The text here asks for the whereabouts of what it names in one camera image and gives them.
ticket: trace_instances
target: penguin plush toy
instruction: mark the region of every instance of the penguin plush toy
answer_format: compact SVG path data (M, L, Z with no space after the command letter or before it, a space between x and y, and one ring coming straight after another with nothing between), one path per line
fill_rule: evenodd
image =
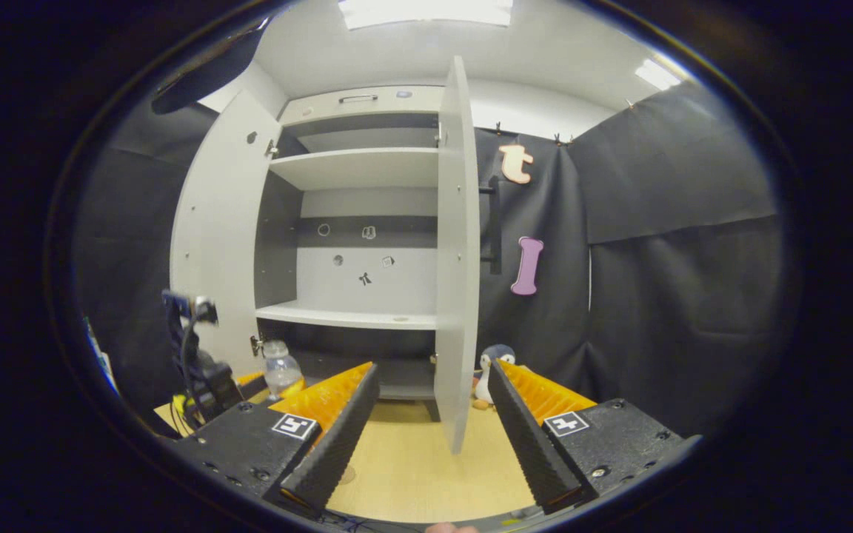
M483 355L480 357L480 367L483 367L483 375L476 384L476 400L473 401L473 407L476 409L485 410L490 405L493 405L492 396L489 395L489 367L491 367L492 360L494 359L515 364L515 352L505 344L493 344L483 350Z

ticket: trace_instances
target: plastic water bottle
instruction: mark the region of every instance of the plastic water bottle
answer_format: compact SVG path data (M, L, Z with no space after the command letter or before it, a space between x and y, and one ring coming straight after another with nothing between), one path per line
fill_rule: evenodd
M295 358L289 355L283 341L268 341L264 344L265 383L271 398L287 398L304 389L305 378Z

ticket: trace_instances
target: screw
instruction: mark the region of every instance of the screw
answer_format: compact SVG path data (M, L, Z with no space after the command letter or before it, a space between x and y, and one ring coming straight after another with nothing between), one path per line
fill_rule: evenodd
M268 481L270 479L268 472L265 472L263 469L251 469L250 472L252 472L252 475L255 476L258 481Z

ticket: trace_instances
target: ceiling light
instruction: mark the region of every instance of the ceiling light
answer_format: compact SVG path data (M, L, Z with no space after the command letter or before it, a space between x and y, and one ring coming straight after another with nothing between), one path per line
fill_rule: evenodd
M512 0L341 0L348 30L392 21L453 20L509 26Z
M644 81L649 82L649 84L661 91L680 84L680 78L677 78L659 64L650 61L649 58L643 60L643 65L634 74L637 74Z

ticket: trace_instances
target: cabinet handle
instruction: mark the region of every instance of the cabinet handle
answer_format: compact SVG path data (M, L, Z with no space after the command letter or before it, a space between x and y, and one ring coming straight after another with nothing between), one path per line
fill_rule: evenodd
M369 98L370 100L374 101L377 100L377 95L346 95L346 97L344 98L338 98L338 104L345 104L345 102L348 101L358 101L352 100L352 98Z

